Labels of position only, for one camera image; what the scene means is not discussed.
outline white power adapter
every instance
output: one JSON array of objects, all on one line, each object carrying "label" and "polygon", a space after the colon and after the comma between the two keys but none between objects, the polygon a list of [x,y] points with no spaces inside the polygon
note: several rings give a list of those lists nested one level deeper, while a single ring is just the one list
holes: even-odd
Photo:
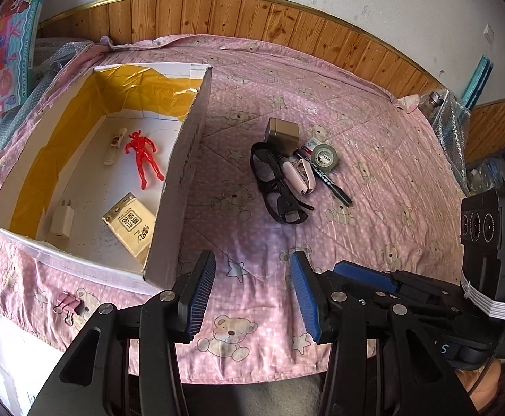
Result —
[{"label": "white power adapter", "polygon": [[62,200],[62,204],[58,205],[52,215],[52,223],[50,224],[50,234],[63,239],[69,239],[71,234],[71,225],[73,224],[74,211],[71,208],[71,200]]}]

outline pink binder clip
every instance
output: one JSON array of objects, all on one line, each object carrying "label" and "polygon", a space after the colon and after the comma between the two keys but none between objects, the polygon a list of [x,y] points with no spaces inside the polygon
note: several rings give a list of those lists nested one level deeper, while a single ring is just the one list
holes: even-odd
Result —
[{"label": "pink binder clip", "polygon": [[76,296],[72,296],[69,292],[62,292],[58,296],[57,305],[52,308],[52,311],[56,314],[62,314],[64,310],[67,311],[66,318],[64,322],[69,326],[73,325],[73,315],[77,314],[77,307],[81,304],[81,299],[78,299]]}]

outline white strap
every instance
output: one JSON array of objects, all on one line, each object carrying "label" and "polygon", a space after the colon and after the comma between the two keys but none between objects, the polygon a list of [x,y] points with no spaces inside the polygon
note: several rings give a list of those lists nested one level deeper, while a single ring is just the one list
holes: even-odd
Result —
[{"label": "white strap", "polygon": [[464,272],[461,272],[461,286],[464,290],[464,298],[470,299],[474,305],[484,311],[488,316],[505,321],[505,302],[497,302],[490,299],[485,294],[482,294],[470,284],[464,276]]}]

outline yellow lining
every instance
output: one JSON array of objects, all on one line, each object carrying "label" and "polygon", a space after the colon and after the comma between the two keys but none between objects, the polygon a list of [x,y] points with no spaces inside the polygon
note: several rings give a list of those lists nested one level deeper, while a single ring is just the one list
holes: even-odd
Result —
[{"label": "yellow lining", "polygon": [[103,116],[131,109],[182,121],[201,83],[202,79],[167,78],[154,69],[129,64],[88,76],[35,157],[19,193],[9,230],[35,239],[58,175]]}]

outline camera lens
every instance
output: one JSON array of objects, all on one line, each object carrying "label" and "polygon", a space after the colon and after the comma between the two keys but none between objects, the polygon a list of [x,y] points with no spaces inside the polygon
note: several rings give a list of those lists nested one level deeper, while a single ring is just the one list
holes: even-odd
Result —
[{"label": "camera lens", "polygon": [[477,212],[473,212],[470,217],[470,238],[473,241],[478,241],[480,237],[480,216]]},{"label": "camera lens", "polygon": [[495,223],[493,222],[493,216],[487,214],[484,218],[484,239],[489,242],[493,239],[493,232],[495,231]]},{"label": "camera lens", "polygon": [[468,216],[465,214],[462,216],[462,235],[466,236],[468,233]]}]

